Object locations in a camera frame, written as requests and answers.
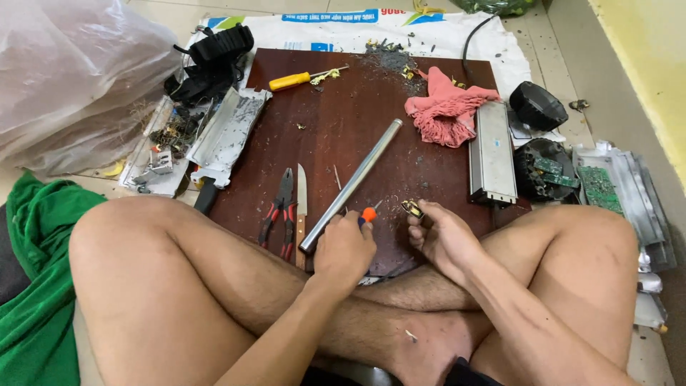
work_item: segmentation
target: pliers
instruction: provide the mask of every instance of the pliers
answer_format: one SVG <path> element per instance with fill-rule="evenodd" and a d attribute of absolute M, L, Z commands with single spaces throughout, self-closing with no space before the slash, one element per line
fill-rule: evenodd
<path fill-rule="evenodd" d="M 285 261 L 290 261 L 291 251 L 293 251 L 294 233 L 293 228 L 295 224 L 295 206 L 297 203 L 292 200 L 293 195 L 293 170 L 286 168 L 286 172 L 281 177 L 281 184 L 279 185 L 279 193 L 272 201 L 272 206 L 269 208 L 267 216 L 262 222 L 262 228 L 259 232 L 257 242 L 260 247 L 267 249 L 267 237 L 272 225 L 279 218 L 279 212 L 283 210 L 283 221 L 286 226 L 286 234 L 281 247 L 281 258 Z"/>

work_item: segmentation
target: crossed legs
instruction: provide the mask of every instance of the crossed legs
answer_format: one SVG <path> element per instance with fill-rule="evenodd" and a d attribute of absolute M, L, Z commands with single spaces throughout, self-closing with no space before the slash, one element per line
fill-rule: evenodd
<path fill-rule="evenodd" d="M 593 208 L 543 209 L 483 243 L 570 327 L 626 366 L 637 259 L 620 218 Z M 213 384 L 307 279 L 194 209 L 153 197 L 91 210 L 74 229 L 70 259 L 98 368 L 111 385 Z M 356 291 L 320 351 L 387 369 L 408 386 L 435 383 L 457 356 L 474 353 L 479 371 L 521 383 L 525 375 L 512 368 L 485 315 L 454 311 L 464 309 L 477 309 L 468 294 L 421 268 Z"/>

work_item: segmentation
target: yellow wall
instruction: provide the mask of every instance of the yellow wall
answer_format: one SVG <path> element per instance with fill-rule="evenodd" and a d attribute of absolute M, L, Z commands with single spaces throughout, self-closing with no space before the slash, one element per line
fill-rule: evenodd
<path fill-rule="evenodd" d="M 685 187 L 686 1 L 590 2 Z"/>

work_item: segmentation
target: yellow screwdriver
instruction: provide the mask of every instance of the yellow screwdriver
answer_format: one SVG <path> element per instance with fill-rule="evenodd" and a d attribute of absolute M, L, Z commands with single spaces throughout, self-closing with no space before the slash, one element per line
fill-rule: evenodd
<path fill-rule="evenodd" d="M 350 66 L 340 67 L 340 68 L 337 68 L 337 70 L 342 70 L 342 69 L 346 69 L 346 68 L 350 68 Z M 329 71 L 331 71 L 331 70 L 313 73 L 312 75 L 310 75 L 309 72 L 303 72 L 303 73 L 295 73 L 293 75 L 284 76 L 283 78 L 274 79 L 271 82 L 269 82 L 269 88 L 272 91 L 278 91 L 281 89 L 285 89 L 287 87 L 296 86 L 300 83 L 309 82 L 312 78 L 316 78 L 320 75 L 324 75 Z"/>

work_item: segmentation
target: wooden board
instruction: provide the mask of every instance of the wooden board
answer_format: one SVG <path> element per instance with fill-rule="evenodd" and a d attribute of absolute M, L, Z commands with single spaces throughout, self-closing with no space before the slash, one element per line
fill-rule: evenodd
<path fill-rule="evenodd" d="M 425 72 L 437 66 L 466 83 L 461 60 L 414 59 Z M 420 257 L 407 243 L 406 214 L 400 208 L 405 199 L 426 198 L 443 204 L 463 217 L 476 236 L 494 230 L 494 223 L 501 227 L 531 210 L 521 201 L 497 211 L 494 218 L 491 208 L 468 203 L 466 145 L 452 149 L 422 142 L 403 105 L 408 93 L 426 95 L 425 86 L 407 86 L 400 73 L 379 68 L 367 55 L 258 49 L 247 87 L 267 89 L 269 80 L 281 76 L 345 64 L 351 68 L 341 71 L 337 79 L 324 80 L 320 85 L 323 92 L 302 84 L 274 94 L 234 167 L 229 187 L 211 211 L 215 222 L 256 242 L 284 170 L 295 172 L 300 163 L 307 175 L 309 232 L 338 195 L 334 165 L 345 185 L 394 118 L 405 125 L 347 203 L 350 210 L 362 211 L 383 199 L 374 222 L 378 252 L 370 268 L 373 275 L 383 275 L 411 256 Z M 470 60 L 469 68 L 476 85 L 496 88 L 489 62 Z M 297 124 L 305 129 L 298 129 Z M 283 234 L 280 218 L 269 239 L 269 250 L 276 255 Z"/>

